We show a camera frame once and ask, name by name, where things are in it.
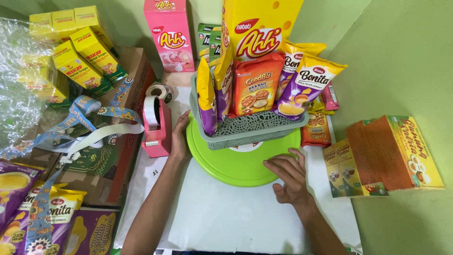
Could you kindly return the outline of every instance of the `tape roll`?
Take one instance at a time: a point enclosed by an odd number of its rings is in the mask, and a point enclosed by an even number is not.
[[[148,126],[157,127],[160,125],[160,114],[159,114],[159,97],[158,96],[147,96],[143,102],[144,118],[148,123]]]
[[[146,96],[158,96],[165,103],[169,103],[173,98],[173,88],[163,83],[153,83],[146,89]]]

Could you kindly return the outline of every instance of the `right hand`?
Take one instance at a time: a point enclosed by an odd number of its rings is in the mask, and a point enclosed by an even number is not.
[[[298,159],[281,154],[263,161],[265,167],[285,182],[284,187],[278,183],[272,185],[277,201],[294,207],[314,205],[313,196],[308,192],[305,181],[305,156],[296,149],[289,148],[288,151]]]

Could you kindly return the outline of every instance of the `green wall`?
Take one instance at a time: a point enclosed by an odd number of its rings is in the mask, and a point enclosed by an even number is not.
[[[296,43],[326,43],[328,48],[323,52],[326,57],[370,1],[305,0],[290,39]],[[143,15],[144,2],[145,0],[0,0],[0,5],[25,16],[96,5],[116,43],[144,48],[156,75],[161,77],[163,68]],[[198,23],[221,23],[222,0],[188,0],[188,10],[192,29],[196,29]]]
[[[365,254],[453,254],[453,1],[373,0],[328,59],[348,64],[333,84],[337,140],[361,119],[414,116],[445,183],[353,200]]]

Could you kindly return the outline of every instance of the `green round tray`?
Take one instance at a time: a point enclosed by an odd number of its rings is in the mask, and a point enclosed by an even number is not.
[[[299,148],[300,129],[295,129],[283,138],[260,142],[255,147],[250,145],[251,151],[248,152],[230,148],[210,150],[200,136],[191,113],[187,127],[187,142],[193,158],[210,176],[232,186],[256,187],[277,180],[278,177],[263,166],[263,160],[278,154],[288,154],[288,148]]]

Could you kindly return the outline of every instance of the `left hand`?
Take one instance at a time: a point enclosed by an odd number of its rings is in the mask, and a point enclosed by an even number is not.
[[[190,158],[190,150],[187,145],[186,128],[189,124],[189,113],[190,110],[186,111],[181,117],[179,117],[174,131],[171,134],[171,153],[170,157],[177,160],[186,161]]]

